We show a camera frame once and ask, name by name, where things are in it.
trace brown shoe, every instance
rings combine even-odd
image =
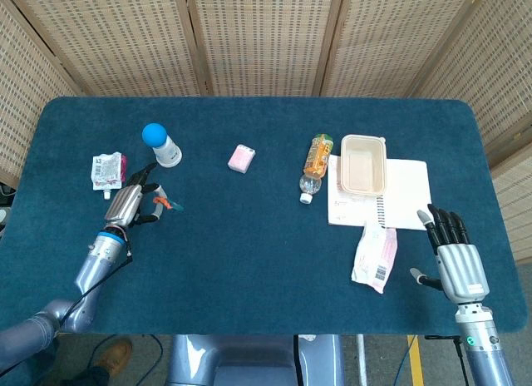
[[[118,339],[103,352],[96,366],[104,368],[113,378],[126,367],[132,349],[129,339]]]

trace yellow tape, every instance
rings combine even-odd
[[[417,340],[419,338],[416,338],[412,342],[414,338],[415,336],[410,334],[406,337],[408,345],[412,343],[412,347],[410,348],[410,369],[412,372],[412,386],[423,386],[424,383],[423,370],[421,369],[421,355],[419,352],[419,344],[417,343]]]

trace pink eraser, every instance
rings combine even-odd
[[[251,163],[254,156],[255,151],[253,149],[244,145],[238,145],[236,146],[236,149],[234,149],[233,155],[229,159],[227,165],[231,170],[245,174],[248,170],[249,163]]]

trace orange clip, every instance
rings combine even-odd
[[[153,202],[157,205],[161,203],[164,207],[166,207],[168,210],[172,210],[172,205],[169,203],[168,199],[161,196],[156,196],[153,198]]]

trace spiral notebook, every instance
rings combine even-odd
[[[364,196],[342,189],[339,159],[331,155],[328,164],[329,224],[364,226],[366,222],[378,222],[386,228],[425,230],[417,218],[417,211],[431,203],[424,161],[387,159],[384,195]]]

